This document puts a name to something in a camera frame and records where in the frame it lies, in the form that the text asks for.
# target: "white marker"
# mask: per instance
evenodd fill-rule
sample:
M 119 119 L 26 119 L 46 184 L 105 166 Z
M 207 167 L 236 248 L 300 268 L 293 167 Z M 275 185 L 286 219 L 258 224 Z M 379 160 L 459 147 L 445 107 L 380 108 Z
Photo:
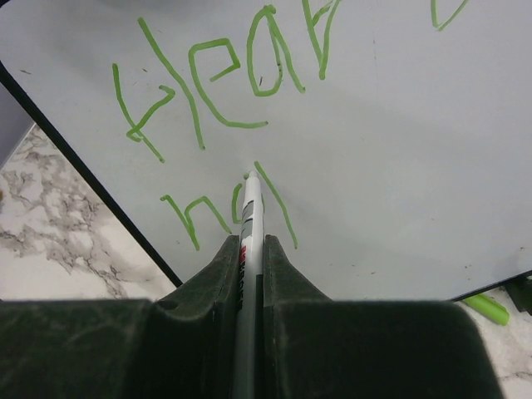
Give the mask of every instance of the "white marker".
M 255 396 L 255 318 L 257 315 L 257 277 L 263 273 L 263 202 L 260 180 L 249 172 L 244 192 L 242 232 L 240 234 L 239 303 L 234 342 L 232 398 L 253 399 Z

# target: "white marble table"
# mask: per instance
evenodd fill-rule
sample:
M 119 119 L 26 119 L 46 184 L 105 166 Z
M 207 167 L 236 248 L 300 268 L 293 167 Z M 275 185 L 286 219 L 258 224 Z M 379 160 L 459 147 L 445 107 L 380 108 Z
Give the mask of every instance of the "white marble table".
M 0 171 L 0 298 L 160 298 L 172 283 L 35 127 Z M 509 399 L 532 398 L 532 317 L 508 295 L 501 327 L 467 309 Z

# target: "whiteboard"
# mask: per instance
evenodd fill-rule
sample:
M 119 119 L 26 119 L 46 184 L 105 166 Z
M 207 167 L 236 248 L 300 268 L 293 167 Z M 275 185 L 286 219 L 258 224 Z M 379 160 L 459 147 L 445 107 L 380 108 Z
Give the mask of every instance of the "whiteboard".
M 181 280 L 259 167 L 266 233 L 325 294 L 454 298 L 531 269 L 531 13 L 15 0 L 0 59 Z

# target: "marble countertop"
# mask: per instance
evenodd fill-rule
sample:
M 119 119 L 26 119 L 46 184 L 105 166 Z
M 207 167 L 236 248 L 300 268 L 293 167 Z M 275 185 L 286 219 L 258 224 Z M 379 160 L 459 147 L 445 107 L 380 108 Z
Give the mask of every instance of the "marble countertop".
M 0 298 L 150 298 L 173 284 L 38 127 L 0 171 Z M 532 397 L 532 317 L 502 289 L 506 327 L 466 311 L 507 398 Z

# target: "black border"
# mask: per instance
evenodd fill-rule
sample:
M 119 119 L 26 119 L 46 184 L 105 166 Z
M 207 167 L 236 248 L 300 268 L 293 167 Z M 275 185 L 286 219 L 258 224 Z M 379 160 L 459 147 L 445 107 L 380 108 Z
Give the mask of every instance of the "black border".
M 98 181 L 98 179 L 92 174 L 89 168 L 83 163 L 76 152 L 67 144 L 65 139 L 56 130 L 56 128 L 50 123 L 50 121 L 42 114 L 37 108 L 35 103 L 30 99 L 26 92 L 18 85 L 15 79 L 9 74 L 2 61 L 0 60 L 0 83 L 2 83 L 7 91 L 11 93 L 18 103 L 24 108 L 29 116 L 41 127 L 42 131 L 50 138 L 53 144 L 59 149 L 59 151 L 66 157 L 66 159 L 74 166 L 79 172 L 81 177 L 89 184 L 90 187 L 100 196 L 111 212 L 120 220 L 127 231 L 133 236 L 133 238 L 140 244 L 140 246 L 150 255 L 154 262 L 159 266 L 166 277 L 176 286 L 179 287 L 182 282 L 177 274 L 170 268 L 170 266 L 161 258 L 161 256 L 155 251 L 155 248 L 151 246 L 144 235 L 136 228 L 130 218 L 121 207 L 113 200 L 107 190 Z

